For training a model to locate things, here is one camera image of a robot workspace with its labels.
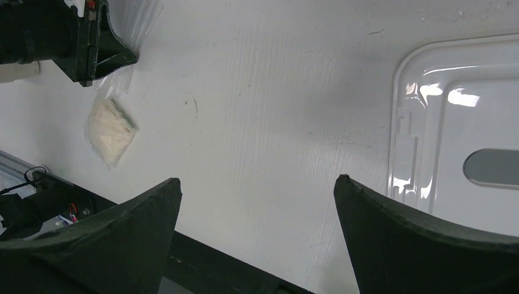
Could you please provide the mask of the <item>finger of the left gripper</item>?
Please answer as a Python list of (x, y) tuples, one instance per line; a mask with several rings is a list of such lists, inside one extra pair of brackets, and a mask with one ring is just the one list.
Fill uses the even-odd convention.
[(122, 39), (117, 36), (111, 25), (109, 5), (104, 4), (100, 9), (98, 54), (95, 67), (95, 79), (100, 80), (109, 74), (137, 63), (138, 56)]

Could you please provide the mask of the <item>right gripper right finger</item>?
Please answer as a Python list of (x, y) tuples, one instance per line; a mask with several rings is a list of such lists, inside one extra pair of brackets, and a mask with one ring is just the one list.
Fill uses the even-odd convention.
[(340, 175), (334, 200), (361, 293), (517, 293), (518, 238), (458, 225)]

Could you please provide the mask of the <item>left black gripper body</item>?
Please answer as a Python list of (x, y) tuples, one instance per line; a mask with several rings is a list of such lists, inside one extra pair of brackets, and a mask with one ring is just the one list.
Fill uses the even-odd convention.
[(89, 87), (101, 20), (101, 1), (1, 1), (1, 64), (53, 61)]

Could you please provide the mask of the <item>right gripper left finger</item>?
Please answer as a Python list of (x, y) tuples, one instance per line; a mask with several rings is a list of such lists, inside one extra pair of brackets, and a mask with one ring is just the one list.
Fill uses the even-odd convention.
[(157, 293), (181, 206), (170, 178), (30, 240), (1, 243), (2, 293)]

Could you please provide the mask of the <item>bag of white powder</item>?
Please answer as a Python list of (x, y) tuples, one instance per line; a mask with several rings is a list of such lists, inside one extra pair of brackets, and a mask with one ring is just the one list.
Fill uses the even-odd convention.
[[(137, 57), (163, 10), (162, 1), (109, 1), (108, 19), (113, 32)], [(94, 82), (97, 95), (85, 125), (86, 140), (107, 168), (115, 168), (138, 127), (120, 106), (128, 93), (136, 63), (117, 66)]]

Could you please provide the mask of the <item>white bin lid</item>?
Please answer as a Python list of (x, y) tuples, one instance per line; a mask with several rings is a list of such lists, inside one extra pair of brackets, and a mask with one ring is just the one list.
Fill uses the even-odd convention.
[(394, 78), (386, 195), (518, 235), (518, 35), (424, 45)]

